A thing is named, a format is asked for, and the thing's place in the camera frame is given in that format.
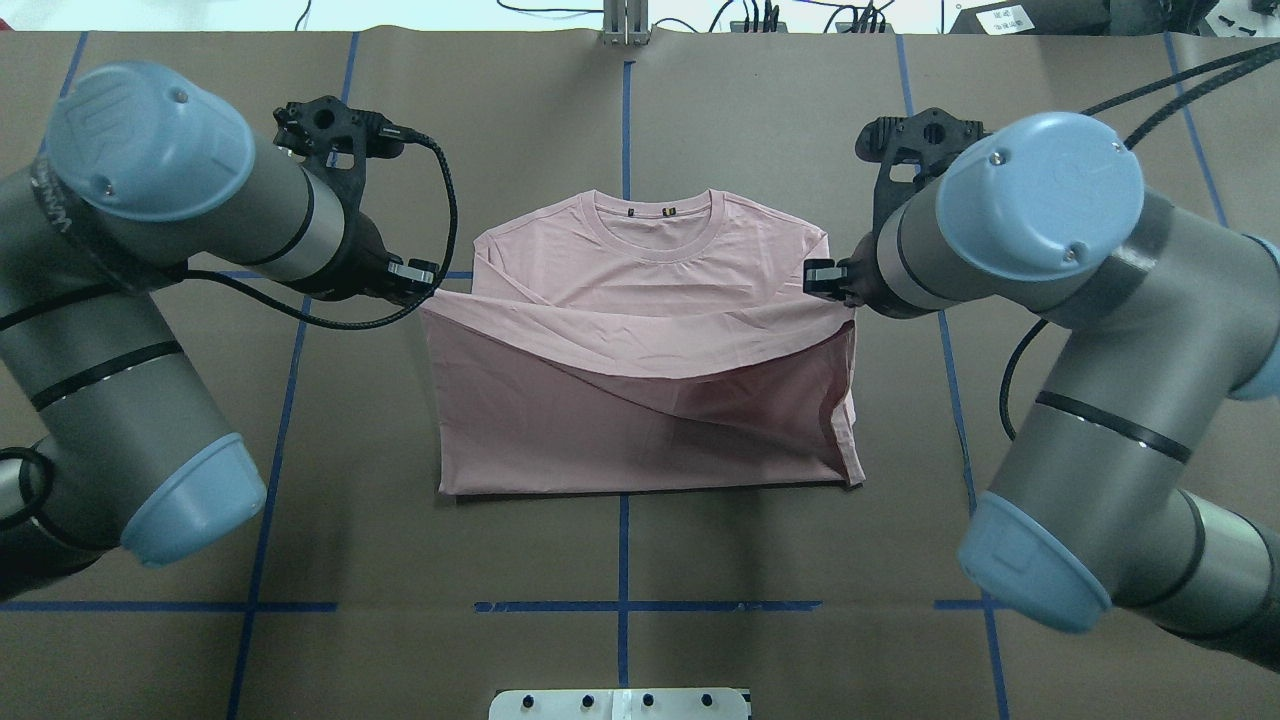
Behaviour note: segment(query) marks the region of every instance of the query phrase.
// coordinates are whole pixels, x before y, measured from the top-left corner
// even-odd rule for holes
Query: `metal bracket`
[[[649,0],[604,0],[605,45],[649,44]]]

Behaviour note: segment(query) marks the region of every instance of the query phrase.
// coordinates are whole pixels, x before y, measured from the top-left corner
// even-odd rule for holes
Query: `blue tape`
[[[631,65],[622,63],[622,199],[631,200]]]
[[[614,602],[612,600],[531,600],[515,602],[477,602],[480,615],[500,612],[813,612],[822,607],[820,600],[637,600]]]
[[[342,82],[342,101],[351,96],[351,78],[356,69],[356,51],[360,47],[360,32],[351,33],[347,50],[347,69]],[[311,311],[311,299],[302,300],[302,311]],[[230,697],[227,701],[227,720],[234,720],[239,712],[241,691],[244,687],[244,670],[248,666],[248,652],[253,641],[253,620],[259,612],[259,593],[262,588],[262,569],[266,565],[266,546],[271,534],[271,518],[275,514],[275,497],[280,483],[280,469],[284,465],[284,441],[289,432],[293,415],[293,396],[298,384],[298,365],[302,359],[302,343],[306,341],[307,325],[300,322],[293,338],[293,356],[289,360],[289,378],[284,386],[284,407],[280,410],[280,425],[275,436],[275,454],[271,457],[271,475],[266,487],[266,503],[262,507],[262,525],[257,534],[257,552],[253,557],[253,574],[250,579],[248,606],[244,610],[244,624],[241,628],[239,651],[236,655],[236,673],[232,678]]]
[[[67,97],[67,94],[72,91],[72,82],[76,81],[76,73],[79,70],[81,58],[84,56],[84,44],[88,42],[88,31],[81,33],[79,40],[76,41],[76,50],[72,53],[72,61],[67,67],[67,77],[63,78],[63,87],[58,91],[58,97]],[[40,138],[38,155],[45,154],[47,147],[47,138]]]
[[[906,114],[915,114],[915,102],[911,99],[911,76],[906,63],[906,45],[901,35],[893,36],[897,42],[897,70],[902,79],[902,102]],[[969,456],[969,434],[965,432],[964,407],[960,405],[960,382],[956,378],[955,355],[951,351],[951,328],[947,324],[946,311],[938,313],[938,333],[942,336],[942,360],[947,369],[947,386],[951,391],[951,414],[956,425],[956,434],[960,438],[960,455],[964,460],[964,484],[969,500],[969,515],[978,507],[978,497],[973,484],[973,464]],[[1005,666],[1000,657],[1000,638],[996,634],[996,615],[988,603],[988,596],[983,593],[982,601],[983,620],[987,626],[987,653],[991,657],[991,676],[996,685],[996,706],[1000,711],[1000,720],[1009,719],[1009,696],[1005,691]]]
[[[1172,74],[1178,74],[1181,70],[1178,69],[1178,53],[1174,50],[1174,36],[1165,31],[1165,53],[1169,55],[1169,68]],[[1176,82],[1174,87],[1178,88],[1178,95],[1183,94],[1183,83]],[[1204,156],[1204,147],[1199,141],[1199,132],[1196,131],[1196,119],[1192,118],[1190,105],[1183,108],[1183,119],[1187,120],[1187,132],[1192,137],[1192,150],[1196,151],[1196,161],[1201,165],[1201,174],[1204,176],[1204,184],[1208,187],[1208,199],[1213,204],[1213,214],[1217,215],[1217,224],[1226,227],[1226,211],[1222,210],[1222,200],[1217,195],[1217,183],[1213,182],[1213,173],[1208,169],[1208,159]]]
[[[915,114],[915,104],[911,101],[911,77],[906,69],[906,44],[902,41],[901,35],[895,35],[893,41],[897,44],[897,74],[902,78],[902,100],[906,105],[906,114]]]

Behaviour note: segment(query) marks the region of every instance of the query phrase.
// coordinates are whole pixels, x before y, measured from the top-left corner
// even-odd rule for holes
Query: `black stripe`
[[[1192,561],[1187,564],[1187,568],[1183,570],[1181,577],[1178,578],[1178,582],[1169,585],[1169,589],[1160,593],[1153,600],[1143,602],[1142,605],[1126,605],[1125,607],[1129,610],[1142,610],[1143,607],[1152,607],[1165,602],[1166,600],[1183,592],[1187,583],[1192,582],[1192,578],[1196,577],[1196,571],[1199,570],[1201,560],[1204,557],[1204,518],[1199,512],[1199,506],[1196,505],[1196,501],[1192,500],[1192,496],[1189,496],[1187,491],[1179,489],[1178,492],[1181,493],[1183,500],[1185,500],[1187,505],[1192,509],[1192,516],[1196,518],[1196,548],[1192,551]]]
[[[1048,391],[1042,391],[1036,397],[1036,402],[1055,410],[1061,410],[1062,413],[1070,413],[1076,418],[1088,420],[1094,425],[1102,425],[1103,428],[1116,432],[1132,441],[1146,443],[1156,452],[1167,455],[1184,465],[1192,459],[1192,448],[1185,445],[1167,438],[1151,428],[1144,428],[1119,415],[1112,415],[1106,410],[1094,407],[1088,402],[1080,402],[1079,400]]]
[[[133,352],[125,352],[124,355],[113,357],[106,363],[100,363],[87,370],[76,373],[65,380],[54,383],[52,386],[31,396],[31,404],[36,406],[36,410],[44,410],[54,402],[58,402],[60,398],[67,397],[78,389],[84,389],[86,387],[104,380],[116,373],[141,365],[147,360],[155,360],[156,357],[164,357],[165,355],[178,355],[180,352],[182,346],[178,345],[178,341],[157,342],[155,345],[140,347]]]
[[[4,318],[0,318],[0,332],[17,325],[18,323],[26,323],[27,320],[44,315],[45,313],[58,310],[59,307],[65,307],[86,300],[93,300],[95,297],[101,297],[113,292],[115,292],[115,287],[102,283],[73,290],[72,292],[59,295],[58,297],[51,297],[49,300],[41,300],[35,305],[28,305],[17,313],[10,313]]]
[[[306,178],[307,181],[307,214],[302,218],[302,224],[298,225],[298,232],[293,233],[293,237],[289,238],[289,242],[284,243],[284,247],[276,250],[275,252],[268,255],[266,258],[262,258],[261,260],[253,260],[252,263],[241,263],[242,268],[253,268],[256,265],[265,265],[271,260],[279,260],[280,258],[284,258],[285,255],[288,255],[291,250],[293,250],[294,247],[298,246],[300,242],[302,242],[302,236],[307,234],[307,229],[311,227],[311,215],[314,215],[316,210],[316,191],[314,187],[311,187],[312,181],[311,177],[306,173],[306,170],[298,168],[298,172],[301,172],[302,177]]]

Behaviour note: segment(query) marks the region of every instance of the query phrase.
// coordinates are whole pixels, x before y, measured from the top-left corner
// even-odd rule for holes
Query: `wire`
[[[307,15],[310,14],[311,14],[311,0],[307,0],[307,8],[302,10],[301,15],[298,15],[298,22],[293,23],[293,32],[298,32],[298,28],[302,27],[302,20],[307,19]]]
[[[1189,79],[1189,78],[1193,78],[1196,76],[1204,74],[1204,73],[1207,73],[1210,70],[1216,70],[1219,68],[1225,68],[1228,65],[1234,65],[1236,63],[1248,60],[1249,58],[1252,58],[1252,56],[1254,56],[1254,55],[1257,55],[1257,54],[1260,54],[1262,51],[1266,51],[1266,50],[1268,50],[1271,47],[1275,47],[1276,45],[1280,45],[1280,42],[1272,42],[1271,45],[1263,45],[1261,47],[1253,47],[1253,49],[1249,49],[1249,50],[1244,50],[1243,53],[1236,53],[1234,55],[1228,55],[1225,58],[1219,58],[1217,60],[1212,60],[1212,61],[1208,61],[1208,63],[1203,63],[1201,65],[1196,65],[1194,68],[1183,70],[1183,72],[1180,72],[1178,74],[1169,76],[1169,77],[1166,77],[1164,79],[1158,79],[1158,81],[1152,82],[1152,83],[1147,83],[1147,85],[1144,85],[1144,86],[1142,86],[1142,87],[1139,87],[1137,90],[1132,90],[1129,92],[1125,92],[1124,95],[1117,95],[1117,96],[1115,96],[1111,100],[1107,100],[1105,102],[1098,102],[1097,105],[1094,105],[1094,106],[1092,106],[1092,108],[1089,108],[1087,110],[1082,110],[1080,114],[1082,115],[1096,115],[1096,114],[1098,114],[1098,113],[1101,113],[1103,110],[1110,110],[1111,108],[1115,108],[1116,105],[1123,105],[1123,104],[1125,104],[1125,102],[1128,102],[1130,100],[1137,100],[1138,97],[1142,97],[1144,95],[1151,95],[1152,92],[1156,92],[1157,90],[1169,87],[1170,85],[1179,83],[1179,82],[1181,82],[1184,79]]]
[[[721,18],[721,15],[723,15],[723,14],[724,14],[724,10],[728,10],[728,6],[730,6],[730,5],[732,5],[732,4],[733,4],[733,1],[735,1],[735,0],[724,0],[724,4],[723,4],[723,5],[721,5],[721,9],[719,9],[719,10],[716,10],[716,17],[714,17],[714,18],[712,18],[712,27],[707,28],[707,32],[716,32],[716,23],[718,23],[718,22],[719,22],[719,18]]]
[[[1211,77],[1210,79],[1170,100],[1161,109],[1152,113],[1146,122],[1138,126],[1138,129],[1133,131],[1129,137],[1125,138],[1125,147],[1132,150],[1135,145],[1138,145],[1138,142],[1142,141],[1142,138],[1147,137],[1147,133],[1156,129],[1156,126],[1169,119],[1178,110],[1190,105],[1193,101],[1276,60],[1280,60],[1280,42],[1263,46],[1262,53],[1258,53],[1229,70]]]
[[[687,27],[689,29],[691,29],[694,32],[698,32],[698,28],[695,28],[694,26],[686,23],[685,20],[682,20],[680,18],[662,18],[660,20],[653,23],[653,27],[658,27],[662,23],[680,23],[680,24]]]
[[[1036,336],[1048,325],[1048,320],[1036,320],[1032,329],[1027,331],[1023,340],[1018,342],[1018,347],[1014,348],[1012,355],[1009,356],[1009,363],[1005,364],[1005,375],[1000,378],[1000,424],[1005,428],[1005,434],[1009,439],[1015,439],[1018,432],[1014,430],[1014,423],[1009,419],[1009,388],[1014,384],[1014,370],[1018,369],[1018,361],[1023,359],[1023,352],[1030,347],[1032,341]]]
[[[591,8],[516,8],[515,5],[508,5],[502,0],[494,0],[499,6],[508,10],[515,10],[517,13],[581,13],[581,14],[604,14],[604,9],[591,9]]]
[[[265,292],[250,287],[248,284],[242,283],[234,278],[229,278],[221,273],[214,273],[210,270],[187,270],[182,274],[182,279],[215,282],[218,284],[229,287],[237,292],[247,295],[253,300],[257,300],[259,302],[271,307],[273,310],[284,313],[285,315],[296,320],[301,320],[303,323],[307,323],[308,325],[328,328],[332,331],[370,331],[374,328],[381,328],[389,325],[410,315],[411,313],[417,310],[417,307],[422,305],[422,302],[425,302],[428,297],[435,295],[435,291],[440,287],[440,283],[444,282],[444,275],[448,274],[449,272],[449,264],[453,261],[453,249],[457,245],[457,238],[458,238],[458,200],[457,200],[457,193],[453,190],[453,176],[449,173],[449,164],[444,159],[444,150],[442,150],[440,146],[434,140],[417,131],[412,131],[407,136],[407,141],[415,142],[417,145],[429,149],[431,152],[435,154],[435,159],[440,163],[440,176],[444,178],[444,192],[449,200],[449,237],[448,242],[444,246],[444,259],[440,261],[440,269],[438,270],[435,279],[431,282],[431,284],[425,292],[422,292],[419,297],[416,297],[412,302],[410,302],[404,307],[397,310],[396,313],[392,313],[390,315],[387,315],[385,318],[379,318],[376,320],[366,320],[362,323],[342,323],[338,320],[317,318],[315,315],[303,313],[301,310],[296,310],[289,305],[285,305],[284,302],[280,302],[279,300],[275,300],[274,297],[266,295]]]
[[[826,3],[814,3],[814,5],[826,5]],[[824,24],[822,27],[822,32],[826,33],[827,31],[829,31],[831,29],[831,24],[836,22],[836,17],[840,15],[840,13],[842,13],[845,10],[852,10],[854,12],[854,22],[858,20],[858,8],[855,5],[838,5],[836,8],[836,12],[832,13],[829,18],[827,18],[827,24]]]
[[[1135,131],[1133,131],[1129,135],[1129,137],[1125,138],[1124,141],[1125,147],[1133,150],[1134,147],[1137,147],[1139,142],[1142,142],[1144,137],[1147,137],[1147,135],[1151,133],[1151,131],[1156,129],[1156,126],[1167,120],[1178,110],[1181,110],[1187,105],[1208,95],[1210,92],[1213,92],[1215,90],[1219,90],[1224,85],[1240,79],[1242,77],[1275,60],[1280,60],[1280,42],[1272,42],[1270,45],[1263,45],[1262,47],[1254,47],[1252,50],[1236,53],[1235,55],[1228,55],[1226,58],[1220,58],[1217,60],[1203,63],[1188,70],[1172,74],[1165,79],[1160,79],[1144,85],[1130,92],[1117,95],[1111,100],[1100,102],[1084,110],[1082,114],[1094,115],[1103,110],[1115,108],[1116,105],[1128,102],[1130,100],[1142,97],[1144,95],[1149,95],[1162,87],[1169,87],[1170,85],[1207,73],[1210,70],[1216,70],[1219,68],[1235,64],[1234,68],[1224,70],[1211,77],[1210,79],[1197,85],[1196,87],[1180,94],[1178,97],[1170,100],[1169,102],[1162,105],[1158,110],[1152,113],[1151,117],[1148,117],[1140,126],[1138,126]],[[1001,378],[1000,382],[1000,424],[1004,425],[1005,434],[1009,436],[1009,439],[1014,439],[1015,437],[1018,437],[1016,433],[1014,432],[1012,423],[1010,423],[1009,420],[1009,388],[1014,380],[1014,370],[1018,368],[1018,361],[1021,360],[1023,352],[1032,343],[1032,341],[1036,340],[1036,336],[1038,336],[1039,332],[1044,329],[1044,324],[1046,322],[1042,319],[1037,320],[1036,324],[1032,325],[1032,329],[1028,331],[1025,336],[1023,336],[1023,340],[1018,343],[1018,347],[1014,348],[1014,352],[1009,356],[1009,363],[1005,365],[1005,375],[1004,378]]]

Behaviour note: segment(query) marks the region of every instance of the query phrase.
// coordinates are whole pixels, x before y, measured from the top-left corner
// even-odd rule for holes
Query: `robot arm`
[[[940,113],[899,133],[964,127]],[[1280,671],[1280,536],[1176,487],[1224,398],[1280,389],[1280,251],[1146,188],[1091,118],[966,145],[806,288],[895,318],[1000,295],[1073,331],[978,501],[963,569],[1060,630],[1119,605]]]
[[[0,181],[0,357],[49,428],[0,451],[0,600],[123,544],[184,557],[265,489],[148,292],[210,252],[320,300],[412,305],[438,268],[360,213],[366,156],[422,140],[334,97],[276,111],[276,142],[173,70],[115,63],[63,99],[47,156]],[[351,155],[347,170],[330,152]]]

